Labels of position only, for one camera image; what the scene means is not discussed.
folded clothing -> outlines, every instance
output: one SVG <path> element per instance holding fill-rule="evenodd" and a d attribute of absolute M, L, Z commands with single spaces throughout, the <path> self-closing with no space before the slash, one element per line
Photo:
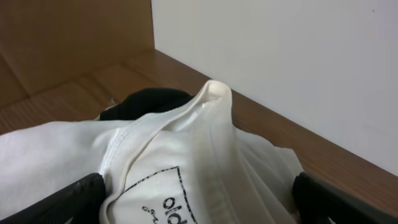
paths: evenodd
<path fill-rule="evenodd" d="M 296 155 L 235 128 L 231 104 L 231 90 L 209 81 L 181 107 L 135 121 L 0 136 L 0 218 L 98 172 L 101 223 L 295 223 Z"/>

brown wood panel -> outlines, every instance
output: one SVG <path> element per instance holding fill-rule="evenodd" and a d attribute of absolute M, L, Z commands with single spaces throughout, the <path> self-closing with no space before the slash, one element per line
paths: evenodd
<path fill-rule="evenodd" d="M 80 85 L 70 82 L 0 110 L 0 134 L 50 121 L 96 118 L 105 105 Z"/>
<path fill-rule="evenodd" d="M 0 56 L 0 108 L 27 97 L 28 94 Z"/>
<path fill-rule="evenodd" d="M 122 102 L 128 95 L 158 84 L 143 77 L 140 73 L 121 64 L 113 65 L 93 72 L 93 76 L 107 91 L 115 97 L 115 102 Z"/>
<path fill-rule="evenodd" d="M 196 94 L 204 74 L 151 50 L 124 63 L 160 86 Z M 381 210 L 398 216 L 398 177 L 233 91 L 234 124 L 293 149 L 304 169 Z"/>
<path fill-rule="evenodd" d="M 34 94 L 154 48 L 150 1 L 0 1 L 0 53 Z"/>
<path fill-rule="evenodd" d="M 84 88 L 89 94 L 96 99 L 101 106 L 109 107 L 112 103 L 112 98 L 114 96 L 110 94 L 97 80 L 91 75 L 84 75 L 75 80 L 75 83 L 79 84 Z"/>

white wall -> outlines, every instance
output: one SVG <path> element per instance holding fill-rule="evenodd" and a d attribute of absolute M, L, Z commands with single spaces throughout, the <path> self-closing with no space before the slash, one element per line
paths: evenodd
<path fill-rule="evenodd" d="M 156 49 L 398 175 L 398 0 L 152 8 Z"/>

white t-shirt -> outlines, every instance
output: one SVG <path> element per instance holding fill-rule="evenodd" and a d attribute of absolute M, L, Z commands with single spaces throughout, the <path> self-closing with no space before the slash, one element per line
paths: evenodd
<path fill-rule="evenodd" d="M 0 136 L 0 219 L 99 172 L 101 223 L 295 223 L 291 149 L 232 125 L 231 90 L 136 121 L 53 122 Z"/>

black fabric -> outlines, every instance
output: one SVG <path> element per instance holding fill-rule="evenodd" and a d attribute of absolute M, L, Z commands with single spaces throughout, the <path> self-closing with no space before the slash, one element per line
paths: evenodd
<path fill-rule="evenodd" d="M 129 95 L 118 104 L 101 113 L 101 121 L 135 120 L 147 113 L 163 113 L 183 106 L 193 96 L 170 88 L 146 88 Z"/>
<path fill-rule="evenodd" d="M 295 178 L 293 198 L 302 224 L 398 224 L 398 219 L 304 172 Z"/>
<path fill-rule="evenodd" d="M 0 224 L 99 223 L 100 206 L 105 200 L 104 179 L 90 174 L 28 208 L 0 221 Z"/>

